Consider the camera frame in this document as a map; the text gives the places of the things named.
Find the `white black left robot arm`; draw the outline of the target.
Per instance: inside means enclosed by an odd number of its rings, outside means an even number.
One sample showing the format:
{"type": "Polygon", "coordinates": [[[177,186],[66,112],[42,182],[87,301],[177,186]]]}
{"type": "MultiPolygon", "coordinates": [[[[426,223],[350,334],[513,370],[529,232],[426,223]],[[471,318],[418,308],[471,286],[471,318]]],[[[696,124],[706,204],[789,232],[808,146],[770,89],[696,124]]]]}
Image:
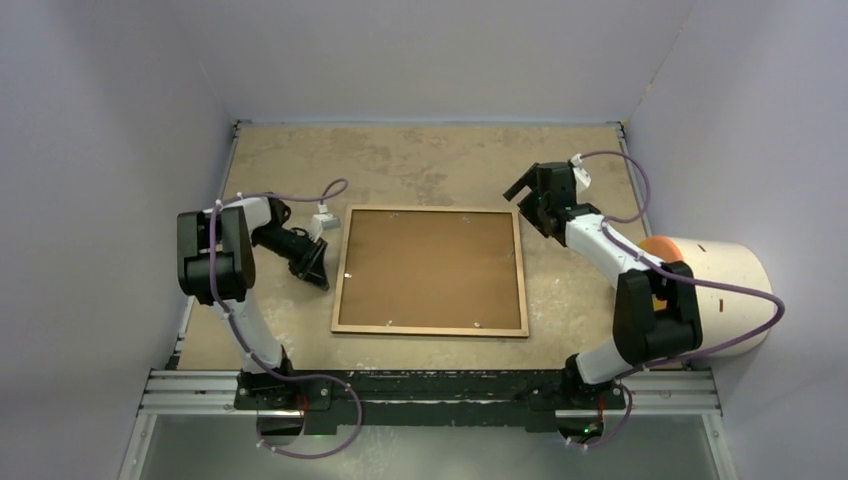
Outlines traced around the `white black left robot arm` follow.
{"type": "Polygon", "coordinates": [[[240,348],[241,386],[248,395],[259,387],[272,408],[284,409],[297,399],[298,383],[323,374],[298,374],[275,339],[253,289],[260,246],[288,262],[296,279],[329,289],[324,264],[328,243],[320,234],[285,223],[290,207],[271,194],[218,202],[213,208],[177,216],[177,280],[182,291],[210,307],[229,327],[240,348]]]}

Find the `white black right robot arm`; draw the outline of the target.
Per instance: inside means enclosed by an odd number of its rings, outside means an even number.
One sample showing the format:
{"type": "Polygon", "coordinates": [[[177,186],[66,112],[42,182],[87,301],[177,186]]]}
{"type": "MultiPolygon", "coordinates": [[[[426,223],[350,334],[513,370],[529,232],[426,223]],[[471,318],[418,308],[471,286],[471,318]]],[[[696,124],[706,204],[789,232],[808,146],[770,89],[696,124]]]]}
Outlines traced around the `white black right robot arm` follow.
{"type": "Polygon", "coordinates": [[[561,392],[569,404],[584,407],[601,385],[631,369],[702,346],[691,268],[647,253],[594,205],[579,202],[575,165],[535,163],[503,196],[512,200],[523,189],[529,192],[518,203],[520,214],[544,237],[587,259],[615,290],[610,336],[566,360],[561,392]]]}

